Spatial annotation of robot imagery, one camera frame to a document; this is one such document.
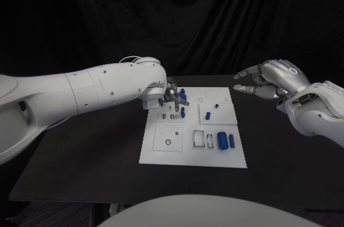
small component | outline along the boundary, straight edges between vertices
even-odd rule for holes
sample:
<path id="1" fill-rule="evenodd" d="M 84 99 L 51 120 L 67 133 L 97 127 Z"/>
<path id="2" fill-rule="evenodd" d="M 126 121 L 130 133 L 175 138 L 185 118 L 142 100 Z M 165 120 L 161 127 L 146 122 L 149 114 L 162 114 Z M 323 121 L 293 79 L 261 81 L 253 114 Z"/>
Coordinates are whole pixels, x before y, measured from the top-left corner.
<path id="1" fill-rule="evenodd" d="M 227 149 L 227 135 L 223 131 L 217 133 L 217 140 L 218 140 L 220 150 L 225 150 Z"/>
<path id="2" fill-rule="evenodd" d="M 194 147 L 205 147 L 202 131 L 192 131 L 192 145 Z"/>
<path id="3" fill-rule="evenodd" d="M 210 119 L 210 112 L 205 113 L 205 120 Z"/>
<path id="4" fill-rule="evenodd" d="M 208 134 L 205 136 L 205 140 L 207 140 L 207 148 L 212 148 L 212 135 Z"/>
<path id="5" fill-rule="evenodd" d="M 234 138 L 233 138 L 233 134 L 228 135 L 228 144 L 230 144 L 230 148 L 234 148 Z"/>
<path id="6" fill-rule="evenodd" d="M 181 90 L 179 90 L 179 93 L 178 93 L 178 95 L 179 95 L 179 98 L 185 100 L 184 89 L 181 89 Z"/>

black backdrop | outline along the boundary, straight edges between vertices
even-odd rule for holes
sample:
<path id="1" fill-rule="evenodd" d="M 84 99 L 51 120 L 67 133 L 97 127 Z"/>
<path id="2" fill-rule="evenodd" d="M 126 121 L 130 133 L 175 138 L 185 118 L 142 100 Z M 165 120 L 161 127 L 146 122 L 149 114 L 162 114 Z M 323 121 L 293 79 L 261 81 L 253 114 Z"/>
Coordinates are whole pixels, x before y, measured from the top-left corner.
<path id="1" fill-rule="evenodd" d="M 270 58 L 344 86 L 344 0 L 1 0 L 0 73 L 159 59 L 168 75 L 233 74 Z"/>

silver robotic hand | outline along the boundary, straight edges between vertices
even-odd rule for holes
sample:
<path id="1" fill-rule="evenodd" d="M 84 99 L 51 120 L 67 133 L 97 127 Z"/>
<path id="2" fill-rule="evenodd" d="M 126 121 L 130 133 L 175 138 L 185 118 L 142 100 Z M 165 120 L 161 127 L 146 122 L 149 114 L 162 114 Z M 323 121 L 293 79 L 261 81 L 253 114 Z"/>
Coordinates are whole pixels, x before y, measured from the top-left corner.
<path id="1" fill-rule="evenodd" d="M 248 74 L 257 86 L 234 85 L 234 90 L 277 100 L 276 108 L 297 132 L 322 135 L 344 147 L 344 89 L 329 81 L 310 84 L 299 68 L 282 59 L 244 69 L 234 79 Z"/>
<path id="2" fill-rule="evenodd" d="M 257 86 L 236 85 L 233 88 L 247 94 L 254 94 L 266 100 L 276 100 L 282 96 L 292 97 L 310 83 L 299 68 L 286 60 L 267 60 L 261 64 L 244 69 L 234 75 L 234 79 L 251 74 Z"/>
<path id="3" fill-rule="evenodd" d="M 188 106 L 188 102 L 179 97 L 177 93 L 177 82 L 171 77 L 166 77 L 166 91 L 164 97 L 161 98 L 161 102 L 174 102 L 174 109 L 178 112 L 178 105 Z"/>

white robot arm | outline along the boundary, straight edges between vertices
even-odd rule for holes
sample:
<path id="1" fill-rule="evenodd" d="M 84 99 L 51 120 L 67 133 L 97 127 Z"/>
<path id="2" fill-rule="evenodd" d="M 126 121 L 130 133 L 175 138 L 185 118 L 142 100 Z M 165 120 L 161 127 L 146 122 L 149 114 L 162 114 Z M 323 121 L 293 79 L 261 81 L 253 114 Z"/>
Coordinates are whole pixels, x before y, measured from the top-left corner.
<path id="1" fill-rule="evenodd" d="M 175 109 L 178 104 L 188 106 L 159 61 L 151 57 L 64 74 L 25 78 L 0 75 L 0 164 L 57 121 L 135 98 L 142 100 L 143 109 L 171 101 Z"/>
<path id="2" fill-rule="evenodd" d="M 244 69 L 234 79 L 251 74 L 257 84 L 233 88 L 267 100 L 289 117 L 305 136 L 322 135 L 344 147 L 344 89 L 329 81 L 310 84 L 300 69 L 286 60 L 269 60 Z"/>

